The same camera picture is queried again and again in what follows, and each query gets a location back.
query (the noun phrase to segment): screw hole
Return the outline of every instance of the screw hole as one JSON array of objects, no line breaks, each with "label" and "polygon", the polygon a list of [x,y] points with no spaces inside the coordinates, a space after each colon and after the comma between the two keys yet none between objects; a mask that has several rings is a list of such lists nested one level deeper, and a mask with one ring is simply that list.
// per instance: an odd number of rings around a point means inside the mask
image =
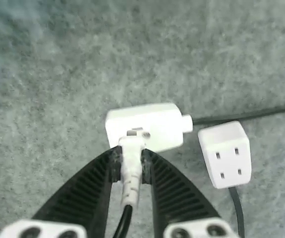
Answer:
[{"label": "screw hole", "polygon": [[207,231],[211,237],[223,237],[226,235],[224,228],[218,225],[209,226]]},{"label": "screw hole", "polygon": [[191,238],[185,229],[176,228],[171,233],[171,238]]},{"label": "screw hole", "polygon": [[20,238],[37,238],[41,230],[37,227],[31,227],[26,229],[20,236]]},{"label": "screw hole", "polygon": [[77,233],[74,231],[66,231],[62,233],[59,238],[77,238]]},{"label": "screw hole", "polygon": [[149,139],[149,138],[150,138],[150,133],[149,133],[149,132],[144,132],[144,133],[142,134],[142,136],[143,136],[143,138],[145,138],[145,139]]}]

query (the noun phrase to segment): gray carpet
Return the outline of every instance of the gray carpet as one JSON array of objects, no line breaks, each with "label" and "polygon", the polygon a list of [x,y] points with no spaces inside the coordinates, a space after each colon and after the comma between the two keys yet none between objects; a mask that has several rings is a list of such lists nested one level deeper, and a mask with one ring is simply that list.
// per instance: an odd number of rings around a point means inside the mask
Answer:
[{"label": "gray carpet", "polygon": [[[285,0],[0,0],[0,230],[108,149],[110,109],[174,102],[195,117],[285,104]],[[243,123],[248,238],[285,238],[285,115]],[[197,131],[162,155],[236,229]],[[113,187],[106,237],[121,214]],[[128,237],[152,237],[143,186]]]}]

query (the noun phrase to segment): white extension socket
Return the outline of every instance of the white extension socket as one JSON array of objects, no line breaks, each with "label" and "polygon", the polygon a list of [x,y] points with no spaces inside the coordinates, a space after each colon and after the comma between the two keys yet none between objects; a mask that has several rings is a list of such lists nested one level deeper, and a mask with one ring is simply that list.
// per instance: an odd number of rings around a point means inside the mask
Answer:
[{"label": "white extension socket", "polygon": [[145,138],[146,149],[161,152],[183,144],[183,133],[193,130],[190,115],[181,115],[173,103],[147,104],[108,112],[105,128],[111,148],[130,130]]},{"label": "white extension socket", "polygon": [[250,143],[240,122],[202,129],[198,137],[214,187],[234,187],[251,180]]}]

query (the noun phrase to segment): black cable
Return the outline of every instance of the black cable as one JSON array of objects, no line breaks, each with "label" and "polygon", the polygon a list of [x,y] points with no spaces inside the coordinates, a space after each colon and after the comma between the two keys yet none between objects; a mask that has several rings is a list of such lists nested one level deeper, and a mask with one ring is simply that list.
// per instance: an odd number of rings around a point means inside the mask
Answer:
[{"label": "black cable", "polygon": [[125,238],[132,220],[133,207],[126,205],[113,238]]},{"label": "black cable", "polygon": [[244,216],[243,210],[241,205],[240,197],[237,193],[236,187],[230,187],[229,189],[231,198],[234,203],[236,217],[237,217],[237,228],[238,228],[238,235],[241,238],[245,238],[245,229],[244,229]]},{"label": "black cable", "polygon": [[233,120],[249,120],[260,117],[266,117],[278,113],[285,113],[285,105],[277,106],[274,108],[263,109],[250,113],[243,114],[234,114],[234,115],[225,115],[217,117],[204,117],[204,118],[195,118],[192,119],[193,125],[208,125],[208,124],[221,124]]}]

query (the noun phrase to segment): power adapter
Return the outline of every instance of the power adapter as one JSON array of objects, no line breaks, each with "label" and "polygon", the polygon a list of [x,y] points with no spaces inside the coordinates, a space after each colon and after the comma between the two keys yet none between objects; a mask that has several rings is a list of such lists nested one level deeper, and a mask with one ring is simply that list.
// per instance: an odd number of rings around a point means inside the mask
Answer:
[{"label": "power adapter", "polygon": [[215,188],[234,187],[251,180],[250,143],[240,122],[201,129],[198,137]]},{"label": "power adapter", "polygon": [[108,112],[105,128],[111,148],[129,131],[139,131],[145,148],[161,152],[183,144],[183,133],[192,132],[190,115],[181,115],[173,103],[147,104]]}]

